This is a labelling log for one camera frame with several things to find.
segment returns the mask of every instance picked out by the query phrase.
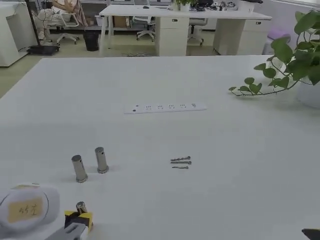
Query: power strip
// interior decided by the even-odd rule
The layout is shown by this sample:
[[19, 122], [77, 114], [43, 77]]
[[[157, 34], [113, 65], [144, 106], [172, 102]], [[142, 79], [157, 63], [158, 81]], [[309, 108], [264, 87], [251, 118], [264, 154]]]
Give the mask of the power strip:
[[136, 104], [125, 107], [124, 114], [150, 114], [165, 112], [199, 111], [206, 110], [204, 103], [170, 103], [170, 104]]

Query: purple object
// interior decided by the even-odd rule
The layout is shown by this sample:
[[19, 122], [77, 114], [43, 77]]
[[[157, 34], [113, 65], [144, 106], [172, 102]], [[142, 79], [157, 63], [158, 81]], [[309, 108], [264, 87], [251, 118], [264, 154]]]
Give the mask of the purple object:
[[284, 37], [288, 37], [287, 43], [289, 43], [291, 40], [291, 36], [290, 36], [290, 34], [288, 34], [285, 31], [274, 28], [274, 29], [271, 29], [271, 31], [268, 34], [268, 38], [270, 38], [272, 40], [284, 38]]

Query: yellow label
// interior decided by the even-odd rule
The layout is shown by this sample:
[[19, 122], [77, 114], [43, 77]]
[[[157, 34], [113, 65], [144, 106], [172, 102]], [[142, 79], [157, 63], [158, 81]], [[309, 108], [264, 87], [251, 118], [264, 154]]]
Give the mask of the yellow label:
[[42, 214], [43, 200], [37, 197], [26, 201], [11, 202], [8, 210], [7, 220], [10, 224], [37, 218]]
[[37, 188], [39, 188], [39, 187], [40, 187], [40, 185], [39, 185], [39, 186], [34, 186], [34, 185], [24, 185], [24, 184], [22, 184], [22, 185], [15, 186], [15, 187], [13, 187], [13, 188], [11, 188], [11, 189], [24, 189], [24, 188], [37, 189]]

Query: metal pin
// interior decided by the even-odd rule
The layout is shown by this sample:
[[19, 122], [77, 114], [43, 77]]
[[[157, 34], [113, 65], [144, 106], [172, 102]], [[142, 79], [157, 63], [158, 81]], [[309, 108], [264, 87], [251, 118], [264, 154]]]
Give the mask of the metal pin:
[[171, 164], [192, 164], [192, 161], [172, 161]]
[[174, 159], [171, 159], [171, 161], [181, 161], [181, 160], [190, 160], [190, 159], [191, 159], [190, 156], [186, 156], [186, 157], [174, 158]]
[[81, 215], [81, 214], [85, 214], [85, 213], [88, 212], [88, 210], [87, 210], [87, 208], [86, 208], [86, 205], [85, 205], [85, 203], [84, 203], [83, 201], [78, 202], [78, 203], [75, 205], [75, 207], [76, 207], [77, 212], [78, 212], [80, 215]]
[[188, 166], [173, 166], [173, 169], [189, 169]]
[[97, 147], [95, 150], [96, 161], [98, 163], [97, 171], [100, 174], [104, 174], [109, 170], [107, 165], [105, 150], [103, 147]]
[[84, 183], [88, 179], [88, 175], [86, 174], [86, 170], [84, 168], [81, 156], [75, 155], [71, 158], [71, 160], [75, 171], [75, 180], [78, 183]]

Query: black bin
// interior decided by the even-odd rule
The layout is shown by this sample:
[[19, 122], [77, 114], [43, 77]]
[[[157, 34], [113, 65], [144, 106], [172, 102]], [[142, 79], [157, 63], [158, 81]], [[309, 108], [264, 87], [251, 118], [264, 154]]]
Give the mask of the black bin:
[[87, 51], [94, 52], [99, 50], [99, 33], [94, 31], [85, 31], [83, 33], [85, 47]]

